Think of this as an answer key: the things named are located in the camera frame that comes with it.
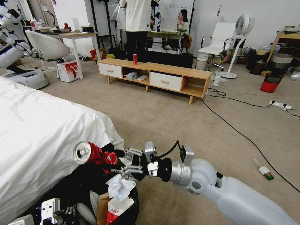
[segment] white bed sheet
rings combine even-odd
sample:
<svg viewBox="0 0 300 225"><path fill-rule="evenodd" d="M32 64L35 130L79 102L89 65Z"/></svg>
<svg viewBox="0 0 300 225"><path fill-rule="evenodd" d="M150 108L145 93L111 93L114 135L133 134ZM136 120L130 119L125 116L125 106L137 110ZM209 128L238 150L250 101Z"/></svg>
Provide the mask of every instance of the white bed sheet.
<svg viewBox="0 0 300 225"><path fill-rule="evenodd" d="M76 169L79 141L124 143L107 115L0 77L0 224Z"/></svg>

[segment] green bottle cap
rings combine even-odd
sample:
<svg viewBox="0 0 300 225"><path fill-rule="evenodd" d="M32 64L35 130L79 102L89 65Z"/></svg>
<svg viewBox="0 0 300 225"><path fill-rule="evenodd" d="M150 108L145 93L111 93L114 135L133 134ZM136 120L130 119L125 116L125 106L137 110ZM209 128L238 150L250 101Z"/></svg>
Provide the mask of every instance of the green bottle cap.
<svg viewBox="0 0 300 225"><path fill-rule="evenodd" d="M268 179L268 180L273 180L274 177L273 177L273 175L270 175L270 176L267 176L267 179Z"/></svg>

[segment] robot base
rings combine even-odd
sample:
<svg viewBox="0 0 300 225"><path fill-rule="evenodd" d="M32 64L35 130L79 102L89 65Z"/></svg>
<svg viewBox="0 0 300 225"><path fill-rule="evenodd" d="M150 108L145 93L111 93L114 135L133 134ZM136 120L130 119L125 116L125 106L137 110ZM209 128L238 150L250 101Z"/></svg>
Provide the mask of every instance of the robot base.
<svg viewBox="0 0 300 225"><path fill-rule="evenodd" d="M9 73L3 77L34 89L41 89L49 84L47 75L42 70L30 70L26 73Z"/></svg>

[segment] white drawer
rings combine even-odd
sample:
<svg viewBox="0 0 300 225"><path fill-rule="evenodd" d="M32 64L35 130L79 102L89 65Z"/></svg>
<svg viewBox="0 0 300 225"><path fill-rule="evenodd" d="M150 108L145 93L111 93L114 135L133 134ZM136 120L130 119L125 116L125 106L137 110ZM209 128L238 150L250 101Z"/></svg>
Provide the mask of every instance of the white drawer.
<svg viewBox="0 0 300 225"><path fill-rule="evenodd" d="M150 84L162 88L168 88L175 91L180 91L181 77L166 75L162 73L151 72Z"/></svg>
<svg viewBox="0 0 300 225"><path fill-rule="evenodd" d="M104 63L99 63L98 66L99 66L99 72L101 74L111 76L111 77L122 78L122 72L120 66L114 66L114 65L104 64Z"/></svg>

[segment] bladeless fan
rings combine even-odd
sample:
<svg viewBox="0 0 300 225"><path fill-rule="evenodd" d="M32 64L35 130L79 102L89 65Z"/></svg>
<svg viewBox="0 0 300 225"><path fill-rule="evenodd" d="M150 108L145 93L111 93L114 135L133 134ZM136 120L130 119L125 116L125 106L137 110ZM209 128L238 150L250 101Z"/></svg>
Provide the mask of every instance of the bladeless fan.
<svg viewBox="0 0 300 225"><path fill-rule="evenodd" d="M237 52L238 52L238 48L240 47L240 45L243 43L243 41L246 39L246 37L249 35L250 31L253 29L255 20L254 17L252 17L251 15L242 15L238 18L236 24L235 24L235 34L236 35L243 35L242 39L239 41L236 50L233 54L228 72L220 72L220 76L223 78L229 78L229 79L233 79L236 78L237 75L235 73L231 73L231 68L233 66L233 62L237 56Z"/></svg>

